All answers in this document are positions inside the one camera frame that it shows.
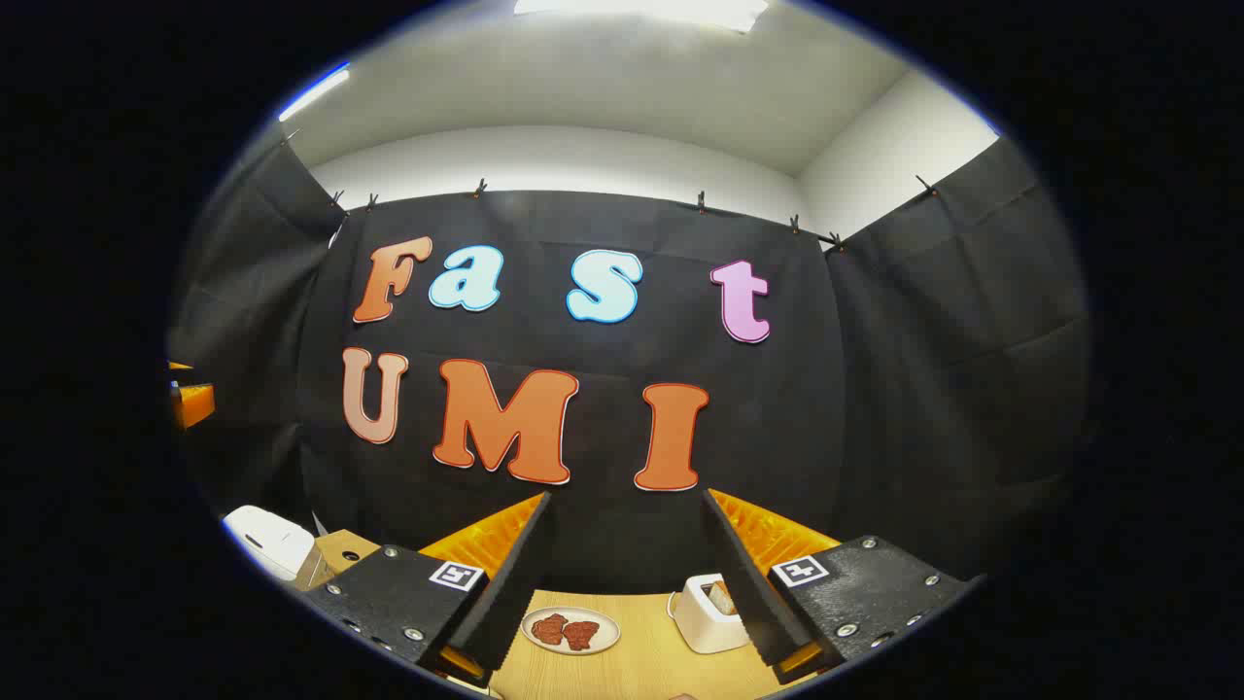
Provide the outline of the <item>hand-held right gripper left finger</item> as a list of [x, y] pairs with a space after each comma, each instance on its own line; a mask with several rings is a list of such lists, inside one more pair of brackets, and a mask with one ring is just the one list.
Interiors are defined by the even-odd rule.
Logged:
[[488, 683], [552, 560], [551, 501], [532, 496], [423, 550], [379, 545], [304, 601], [401, 665]]

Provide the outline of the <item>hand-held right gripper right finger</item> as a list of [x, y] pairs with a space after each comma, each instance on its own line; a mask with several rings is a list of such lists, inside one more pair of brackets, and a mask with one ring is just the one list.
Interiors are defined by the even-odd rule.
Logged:
[[837, 541], [718, 489], [703, 492], [702, 517], [743, 629], [778, 683], [880, 655], [984, 584], [883, 537]]

